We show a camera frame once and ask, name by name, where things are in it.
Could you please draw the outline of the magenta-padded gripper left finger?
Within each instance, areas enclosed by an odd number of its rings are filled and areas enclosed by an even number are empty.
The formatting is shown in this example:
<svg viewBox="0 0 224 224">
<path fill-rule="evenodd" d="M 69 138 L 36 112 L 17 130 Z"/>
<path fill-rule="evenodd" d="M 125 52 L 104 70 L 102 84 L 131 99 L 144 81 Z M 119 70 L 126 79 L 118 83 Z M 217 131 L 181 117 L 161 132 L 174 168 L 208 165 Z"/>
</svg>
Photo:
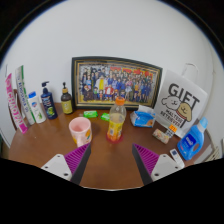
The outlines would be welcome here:
<svg viewBox="0 0 224 224">
<path fill-rule="evenodd" d="M 66 155 L 56 154 L 42 169 L 79 185 L 90 154 L 91 145 L 87 143 Z"/>
</svg>

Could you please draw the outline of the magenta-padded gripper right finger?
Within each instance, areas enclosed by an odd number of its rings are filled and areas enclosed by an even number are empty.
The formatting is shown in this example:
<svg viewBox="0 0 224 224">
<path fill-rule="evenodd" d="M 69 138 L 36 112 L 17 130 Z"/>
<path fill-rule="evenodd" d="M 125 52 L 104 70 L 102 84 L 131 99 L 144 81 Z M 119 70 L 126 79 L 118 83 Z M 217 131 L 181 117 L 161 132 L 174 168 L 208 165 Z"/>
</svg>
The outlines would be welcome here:
<svg viewBox="0 0 224 224">
<path fill-rule="evenodd" d="M 181 170 L 169 155 L 158 155 L 138 144 L 132 145 L 132 154 L 144 185 Z"/>
</svg>

